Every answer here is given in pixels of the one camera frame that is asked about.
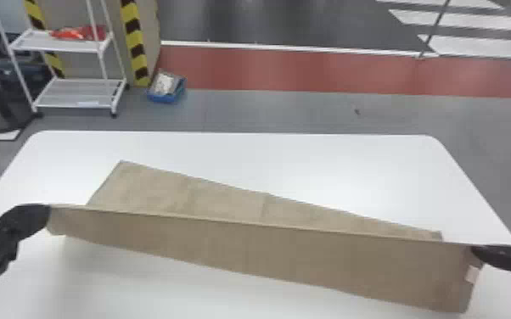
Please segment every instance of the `hazard stripe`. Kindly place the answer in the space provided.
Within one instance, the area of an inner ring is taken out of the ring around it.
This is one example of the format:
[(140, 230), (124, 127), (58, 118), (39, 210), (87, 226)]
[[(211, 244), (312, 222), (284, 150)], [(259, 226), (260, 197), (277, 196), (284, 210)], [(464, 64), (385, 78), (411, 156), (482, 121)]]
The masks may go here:
[(135, 85), (146, 87), (150, 82), (140, 15), (135, 0), (121, 0), (121, 18), (125, 25), (126, 48), (131, 58)]
[[(42, 11), (35, 0), (24, 0), (25, 11), (28, 13), (31, 25), (38, 30), (46, 30), (46, 22), (43, 19)], [(64, 67), (61, 60), (54, 52), (46, 52), (46, 60), (49, 66), (55, 71), (57, 77), (64, 77)]]

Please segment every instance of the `blue plastic crate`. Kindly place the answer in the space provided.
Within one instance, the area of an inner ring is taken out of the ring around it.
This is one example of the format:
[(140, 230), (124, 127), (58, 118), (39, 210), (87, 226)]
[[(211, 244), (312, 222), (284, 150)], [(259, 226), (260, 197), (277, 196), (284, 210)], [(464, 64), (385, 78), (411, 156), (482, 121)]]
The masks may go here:
[(178, 81), (177, 89), (174, 93), (168, 93), (168, 94), (156, 94), (152, 92), (152, 86), (155, 84), (156, 78), (153, 81), (153, 84), (149, 87), (147, 90), (147, 98), (153, 102), (156, 103), (164, 103), (164, 104), (173, 104), (175, 103), (178, 98), (183, 94), (184, 89), (186, 87), (186, 79), (181, 78), (180, 81)]

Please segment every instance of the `metal pole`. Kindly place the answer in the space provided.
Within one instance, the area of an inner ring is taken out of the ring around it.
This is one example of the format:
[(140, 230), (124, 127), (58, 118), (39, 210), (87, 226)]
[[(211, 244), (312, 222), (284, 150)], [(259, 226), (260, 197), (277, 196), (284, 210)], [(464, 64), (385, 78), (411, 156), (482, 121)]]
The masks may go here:
[[(103, 11), (105, 13), (105, 20), (107, 21), (107, 27), (109, 31), (113, 32), (113, 24), (111, 23), (111, 18), (109, 17), (109, 10), (106, 7), (105, 0), (101, 0), (101, 7), (103, 7)], [(117, 60), (119, 62), (119, 67), (121, 68), (121, 73), (123, 78), (126, 79), (125, 68), (123, 66), (123, 60), (121, 59), (121, 53), (119, 51), (119, 46), (117, 46), (117, 40), (115, 39), (115, 33), (113, 32), (113, 46), (115, 47), (115, 53), (117, 54)]]
[(25, 98), (28, 99), (28, 102), (30, 103), (30, 106), (31, 106), (31, 110), (34, 113), (37, 113), (37, 107), (34, 105), (33, 99), (31, 98), (30, 90), (28, 89), (28, 86), (25, 84), (24, 76), (22, 75), (22, 70), (20, 70), (20, 65), (18, 64), (18, 61), (16, 60), (16, 57), (14, 55), (14, 50), (12, 50), (12, 48), (10, 48), (10, 42), (8, 41), (8, 37), (6, 36), (6, 31), (4, 30), (4, 27), (2, 26), (1, 20), (0, 20), (0, 36), (2, 37), (2, 41), (4, 42), (6, 51), (8, 51), (8, 55), (10, 56), (10, 59), (12, 60), (12, 65), (14, 66), (14, 70), (16, 71), (18, 80), (20, 80), (22, 89), (24, 89)]
[[(109, 90), (109, 77), (107, 76), (107, 70), (105, 69), (105, 62), (103, 61), (103, 52), (100, 49), (100, 40), (98, 38), (97, 33), (97, 25), (95, 24), (95, 16), (93, 15), (93, 6), (91, 5), (90, 0), (85, 0), (87, 5), (87, 12), (89, 13), (89, 21), (91, 22), (91, 28), (93, 29), (93, 40), (95, 41), (95, 45), (97, 46), (97, 56), (99, 59), (99, 65), (101, 66), (101, 73), (103, 74), (103, 78), (105, 79), (105, 95), (111, 96)], [(111, 113), (115, 113), (113, 110), (113, 99), (110, 99)]]
[(434, 25), (432, 25), (432, 29), (430, 30), (428, 38), (424, 42), (424, 47), (422, 48), (422, 51), (420, 51), (420, 54), (418, 55), (418, 59), (424, 58), (424, 53), (426, 53), (426, 48), (430, 47), (430, 41), (432, 41), (432, 37), (434, 37), (435, 32), (438, 31), (438, 26), (440, 26), (441, 18), (446, 13), (447, 7), (450, 5), (450, 2), (451, 2), (451, 0), (446, 0), (444, 2), (444, 4), (441, 6), (440, 13), (438, 14), (438, 17), (435, 19)]

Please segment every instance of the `beige towel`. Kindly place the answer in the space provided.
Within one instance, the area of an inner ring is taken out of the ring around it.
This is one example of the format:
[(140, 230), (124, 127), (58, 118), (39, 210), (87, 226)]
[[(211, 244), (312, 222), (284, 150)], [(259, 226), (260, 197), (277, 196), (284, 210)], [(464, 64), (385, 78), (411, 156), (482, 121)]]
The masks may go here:
[(121, 162), (50, 232), (250, 275), (463, 312), (482, 264), (438, 232)]

